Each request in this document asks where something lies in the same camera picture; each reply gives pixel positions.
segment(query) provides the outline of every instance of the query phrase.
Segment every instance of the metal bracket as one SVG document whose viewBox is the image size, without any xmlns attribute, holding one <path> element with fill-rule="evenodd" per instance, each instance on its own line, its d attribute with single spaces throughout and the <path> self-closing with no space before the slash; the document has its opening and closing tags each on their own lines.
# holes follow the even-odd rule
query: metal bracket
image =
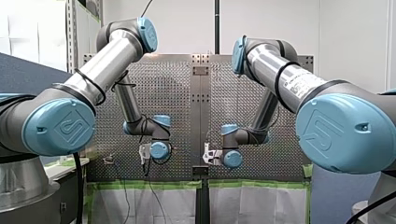
<svg viewBox="0 0 396 224">
<path fill-rule="evenodd" d="M 192 55 L 192 75 L 208 76 L 210 68 L 209 54 L 193 54 Z"/>
<path fill-rule="evenodd" d="M 209 165 L 221 165 L 221 155 L 222 155 L 222 150 L 209 150 L 209 143 L 205 143 L 205 153 L 202 156 L 202 159 L 206 164 Z"/>
<path fill-rule="evenodd" d="M 151 157 L 151 155 L 149 154 L 150 147 L 151 143 L 146 143 L 139 146 L 139 155 L 142 165 L 145 164 L 145 160 L 148 160 Z"/>
</svg>

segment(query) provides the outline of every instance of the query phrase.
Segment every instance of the metal pole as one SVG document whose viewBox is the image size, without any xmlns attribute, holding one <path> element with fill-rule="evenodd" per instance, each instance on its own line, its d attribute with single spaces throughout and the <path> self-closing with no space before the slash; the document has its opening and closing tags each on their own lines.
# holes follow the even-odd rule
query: metal pole
<svg viewBox="0 0 396 224">
<path fill-rule="evenodd" d="M 215 0 L 215 54 L 220 54 L 220 0 Z"/>
</svg>

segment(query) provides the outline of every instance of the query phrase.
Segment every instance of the robotic arm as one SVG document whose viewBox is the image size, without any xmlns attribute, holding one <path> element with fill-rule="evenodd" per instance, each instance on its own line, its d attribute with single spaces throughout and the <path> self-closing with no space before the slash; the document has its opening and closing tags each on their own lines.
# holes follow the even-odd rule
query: robotic arm
<svg viewBox="0 0 396 224">
<path fill-rule="evenodd" d="M 0 217 L 7 223 L 60 222 L 59 204 L 49 206 L 54 211 L 43 216 L 28 217 L 36 213 L 35 206 L 57 202 L 53 197 L 59 187 L 49 184 L 37 155 L 81 151 L 94 133 L 94 107 L 105 101 L 115 83 L 130 82 L 125 70 L 156 50 L 157 35 L 146 18 L 113 22 L 99 32 L 97 48 L 99 52 L 65 83 L 54 84 L 36 97 L 0 93 Z M 125 132 L 152 135 L 152 157 L 166 157 L 170 118 L 142 119 L 133 89 L 114 88 L 126 119 Z"/>
<path fill-rule="evenodd" d="M 4 112 L 0 117 L 3 148 L 0 156 L 21 153 L 60 156 L 82 150 L 94 132 L 94 107 L 106 99 L 106 91 L 114 83 L 130 81 L 122 74 L 130 63 L 157 48 L 157 36 L 148 19 L 118 21 L 102 28 L 97 48 L 95 57 L 65 83 L 55 84 L 36 98 L 15 104 Z M 132 88 L 115 85 L 115 90 L 128 122 L 124 125 L 125 132 L 168 141 L 169 117 L 154 117 L 142 133 L 141 115 Z"/>
<path fill-rule="evenodd" d="M 325 81 L 300 67 L 296 56 L 284 41 L 245 37 L 236 41 L 233 71 L 262 84 L 266 93 L 248 130 L 234 124 L 222 127 L 223 163 L 230 167 L 228 161 L 242 162 L 238 145 L 255 144 L 256 140 L 246 139 L 257 129 L 266 135 L 280 102 L 297 114 L 300 146 L 320 167 L 348 174 L 392 169 L 396 159 L 395 96 L 373 94 L 344 80 Z"/>
</svg>

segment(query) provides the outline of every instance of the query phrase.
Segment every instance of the wire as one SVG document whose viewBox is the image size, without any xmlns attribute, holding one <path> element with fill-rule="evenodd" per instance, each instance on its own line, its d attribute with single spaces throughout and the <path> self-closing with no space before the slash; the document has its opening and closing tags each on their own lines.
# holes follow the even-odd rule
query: wire
<svg viewBox="0 0 396 224">
<path fill-rule="evenodd" d="M 117 176 L 119 177 L 119 179 L 122 181 L 122 184 L 123 184 L 123 188 L 124 188 L 124 194 L 125 194 L 125 201 L 126 201 L 126 203 L 128 204 L 128 212 L 127 212 L 127 215 L 126 215 L 126 218 L 124 219 L 124 221 L 123 221 L 123 223 L 122 224 L 126 224 L 126 222 L 128 221 L 128 219 L 129 219 L 129 214 L 131 213 L 131 204 L 129 203 L 129 199 L 128 199 L 128 192 L 126 191 L 126 180 L 125 180 L 125 178 L 122 178 L 122 176 L 120 175 L 120 172 L 119 172 L 119 165 L 115 162 L 114 163 L 115 164 L 115 168 L 116 168 L 116 173 L 117 173 Z"/>
<path fill-rule="evenodd" d="M 120 86 L 131 86 L 132 88 L 133 88 L 133 87 L 136 87 L 136 84 L 132 84 L 132 83 L 120 83 L 126 76 L 128 76 L 128 73 L 129 73 L 129 71 L 128 71 L 128 70 L 125 70 L 124 74 L 122 74 L 122 76 L 119 78 L 119 80 L 117 80 L 117 81 L 113 84 L 113 86 L 111 87 L 111 91 L 112 91 L 112 92 L 114 92 L 114 88 L 116 88 L 117 85 L 120 85 Z"/>
<path fill-rule="evenodd" d="M 169 151 L 169 156 L 165 159 L 165 161 L 156 161 L 156 160 L 152 159 L 152 161 L 154 161 L 155 164 L 157 164 L 157 165 L 164 165 L 164 164 L 166 164 L 167 162 L 169 162 L 169 160 L 171 159 L 171 157 L 172 157 L 172 151 L 174 150 L 174 148 L 173 148 L 172 144 L 170 144 L 170 143 L 168 143 L 168 144 L 169 144 L 169 146 L 171 146 L 171 150 Z"/>
<path fill-rule="evenodd" d="M 377 208 L 379 205 L 386 203 L 392 199 L 396 198 L 396 191 L 394 191 L 393 193 L 383 197 L 382 199 L 376 201 L 375 203 L 372 203 L 370 205 L 368 205 L 367 207 L 365 207 L 364 209 L 362 209 L 361 211 L 359 211 L 359 213 L 355 214 L 353 217 L 351 217 L 346 224 L 355 224 L 358 220 L 359 217 L 363 216 L 364 214 L 370 212 L 371 210 Z"/>
<path fill-rule="evenodd" d="M 142 13 L 142 16 L 141 16 L 141 17 L 144 17 L 144 16 L 145 16 L 145 14 L 146 14 L 146 11 L 149 9 L 149 5 L 151 5 L 151 2 L 152 2 L 152 0 L 149 0 L 149 2 L 148 2 L 148 4 L 146 5 L 146 8 L 145 8 L 145 10 L 143 11 L 143 13 Z"/>
<path fill-rule="evenodd" d="M 96 84 L 92 79 L 90 79 L 85 74 L 83 74 L 78 68 L 75 68 L 75 71 L 77 74 L 82 76 L 84 80 L 89 81 L 97 90 L 99 90 L 99 92 L 102 94 L 102 100 L 99 103 L 96 103 L 96 105 L 102 105 L 106 100 L 106 92 L 103 91 L 102 88 L 98 84 Z"/>
<path fill-rule="evenodd" d="M 277 121 L 279 120 L 279 116 L 280 116 L 280 106 L 277 106 L 277 114 L 276 114 L 276 119 L 274 120 L 274 122 L 268 127 L 268 129 L 274 127 L 277 123 Z"/>
<path fill-rule="evenodd" d="M 152 159 L 149 159 L 149 160 L 148 160 L 148 169 L 147 169 L 147 171 L 145 172 L 145 177 L 148 178 L 148 185 L 149 185 L 149 187 L 150 187 L 150 189 L 151 189 L 151 192 L 154 194 L 155 199 L 157 200 L 158 205 L 159 205 L 160 208 L 161 208 L 161 211 L 162 211 L 162 213 L 163 213 L 163 220 L 164 220 L 164 222 L 165 222 L 165 224 L 166 224 L 166 216 L 165 216 L 165 211 L 164 211 L 164 209 L 163 209 L 163 205 L 161 204 L 160 199 L 158 198 L 157 193 L 156 193 L 156 192 L 154 191 L 154 189 L 152 188 L 152 186 L 151 186 L 151 180 L 150 180 L 150 178 L 149 178 L 149 167 L 150 167 L 150 165 L 151 165 L 151 161 L 152 161 Z"/>
<path fill-rule="evenodd" d="M 152 188 L 152 186 L 151 186 L 151 181 L 150 181 L 150 179 L 149 179 L 149 175 L 148 175 L 148 185 L 149 185 L 149 187 L 150 187 L 150 189 L 151 189 L 151 192 L 154 194 L 155 199 L 157 199 L 158 205 L 160 206 L 161 212 L 163 213 L 163 221 L 164 221 L 165 224 L 166 224 L 166 216 L 165 216 L 165 211 L 163 210 L 163 205 L 161 204 L 160 199 L 158 198 L 157 193 L 155 192 L 155 190 L 154 190 L 154 189 Z"/>
<path fill-rule="evenodd" d="M 82 210 L 84 206 L 84 182 L 82 177 L 82 167 L 79 161 L 78 152 L 73 153 L 77 170 L 77 185 L 78 185 L 78 206 L 77 206 L 77 219 L 76 224 L 82 224 Z"/>
</svg>

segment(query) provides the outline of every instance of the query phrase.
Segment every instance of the metal frame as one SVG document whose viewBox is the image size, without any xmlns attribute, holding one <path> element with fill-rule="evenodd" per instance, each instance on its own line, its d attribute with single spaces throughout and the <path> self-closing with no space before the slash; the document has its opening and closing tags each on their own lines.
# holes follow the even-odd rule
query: metal frame
<svg viewBox="0 0 396 224">
<path fill-rule="evenodd" d="M 76 0 L 66 2 L 66 39 L 67 39 L 67 72 L 74 73 L 78 67 L 77 13 Z"/>
</svg>

